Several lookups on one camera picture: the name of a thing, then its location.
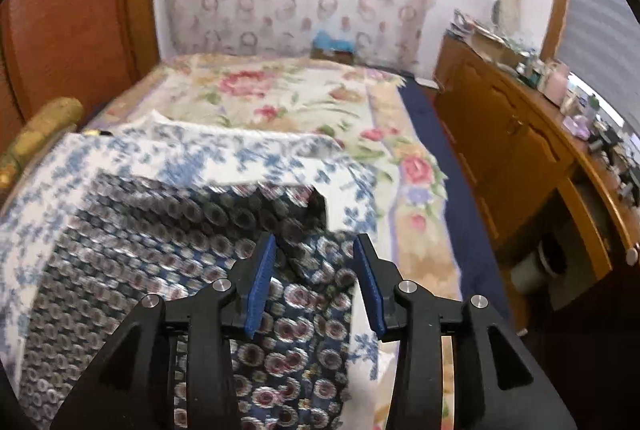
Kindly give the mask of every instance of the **wooden cabinet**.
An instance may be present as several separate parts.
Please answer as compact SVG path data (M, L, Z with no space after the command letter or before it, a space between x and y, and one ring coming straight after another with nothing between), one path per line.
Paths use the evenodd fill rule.
M445 66L436 70L436 79L444 79L436 110L498 247L543 205L573 158L524 101L519 83L449 41Z
M481 63L465 60L438 96L438 114L467 177L478 186L513 149L518 129L517 99L500 79L488 79Z
M560 140L533 111L516 119L510 155L478 186L504 240L533 215L558 185L572 162Z

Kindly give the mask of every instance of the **bed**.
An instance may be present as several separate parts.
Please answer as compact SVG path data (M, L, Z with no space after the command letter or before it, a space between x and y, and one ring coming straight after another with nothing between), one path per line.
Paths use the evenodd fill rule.
M102 178L98 171L117 178L138 175L158 179L174 187L217 181L214 175L226 175L220 173L222 167L215 166L213 155L220 150L222 138L231 143L228 153L233 153L238 168L261 165L258 173L252 174L252 181L289 178L290 184L312 184L331 197L328 216L333 220L328 227L370 233L378 254L395 262L405 278L443 297L481 293L508 317L497 266L468 186L433 108L407 75L306 58L181 56L156 67L89 126L111 131L114 137L98 137L91 142L78 135L64 138L22 184L0 227L4 277L2 361L19 385L28 413L39 417L42 426L46 426L47 414L37 406L40 401L29 401L37 394L38 381L45 380L47 383L41 381L41 388L46 386L46 392L53 390L63 399L82 366L86 366L87 356L96 350L94 347L91 351L91 345L82 343L89 349L84 353L85 362L74 364L77 368L73 373L63 376L62 384L56 380L58 384L54 386L52 378L43 378L42 369L34 365L40 359L46 362L40 355L42 341L38 335L46 337L42 315L47 317L49 308L44 308L42 301L47 302L43 298L48 289L43 288L49 278L42 277L51 275L53 259L47 262L52 250L60 252L56 244L61 236L64 238L66 226L79 222L72 219L87 207L83 206L83 198L86 201L90 185L95 186L95 181ZM313 140L311 151L305 136ZM290 146L291 142L302 140L306 146L306 158L300 159L305 161L304 171L296 173L292 167L274 164L279 155L275 159L263 158L246 150L245 143L252 139L257 140L254 146L262 147L265 143ZM206 143L213 144L204 157L213 159L203 162L189 147ZM346 179L341 189L349 190L354 183L360 183L365 190L363 196L368 196L368 188L362 184L368 177L354 177L353 169L364 169L372 177L369 206L353 206L356 200L349 203L340 196L347 196L347 191L337 195L332 192L332 179L338 177L331 174L335 168L330 168L335 165L319 165L335 162L332 158L337 155L338 159L346 156L350 161L337 164L338 174L344 172L340 178ZM207 160L214 161L214 166L207 166ZM230 175L222 181L240 178L234 172ZM50 210L51 204L59 204L55 213ZM183 290L188 293L187 289L178 289L178 293ZM348 370L349 395L341 400L340 418L331 413L330 420L334 425L340 420L350 427L357 424L370 428L384 425L397 347L378 345L368 327L362 301L357 298L356 292L349 345L343 349L348 362L344 366ZM108 335L103 329L96 331L98 341ZM443 349L443 428L452 428L452 355L447 338L443 339ZM75 359L71 352L59 358L67 366ZM178 404L180 400L184 402L183 397L177 399ZM186 420L184 413L176 414L180 428Z

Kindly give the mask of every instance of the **blue gripper pad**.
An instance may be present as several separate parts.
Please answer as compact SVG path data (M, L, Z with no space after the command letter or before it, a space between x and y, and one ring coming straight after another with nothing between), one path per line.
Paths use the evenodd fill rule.
M369 237L366 235L358 235L353 241L353 269L358 276L358 283L360 284L360 291L364 299L367 318L369 318L369 327L376 333L376 336L380 340L386 333L382 294L378 288L376 277L373 275L373 271L369 265L369 259L365 253L363 241L365 245L368 244L371 246Z
M232 301L222 308L222 325L229 337L250 340L260 327L276 260L276 238L264 231L249 258L238 260L228 279L236 286Z
M244 321L244 334L251 339L255 331L260 327L262 312L269 293L269 284L273 275L273 264L276 261L276 238L269 235L268 241L262 250L262 254L252 254L252 258L259 258L258 269L255 274L254 284L249 291L249 298L246 303L246 320Z

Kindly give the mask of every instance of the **navy blue mattress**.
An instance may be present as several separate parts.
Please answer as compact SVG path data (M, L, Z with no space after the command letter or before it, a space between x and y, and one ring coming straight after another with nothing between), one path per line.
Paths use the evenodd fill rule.
M404 106L420 141L431 152L447 175L445 219L453 253L462 273L464 299L481 294L498 312L511 320L511 311L498 272L494 251L476 207L476 201L462 173L433 105L413 77L402 74L406 86L399 89Z

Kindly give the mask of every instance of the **window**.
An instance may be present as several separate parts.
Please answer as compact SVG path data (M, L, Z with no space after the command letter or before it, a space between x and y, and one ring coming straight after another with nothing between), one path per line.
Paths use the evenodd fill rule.
M569 0L558 58L614 123L640 132L640 24L626 0Z

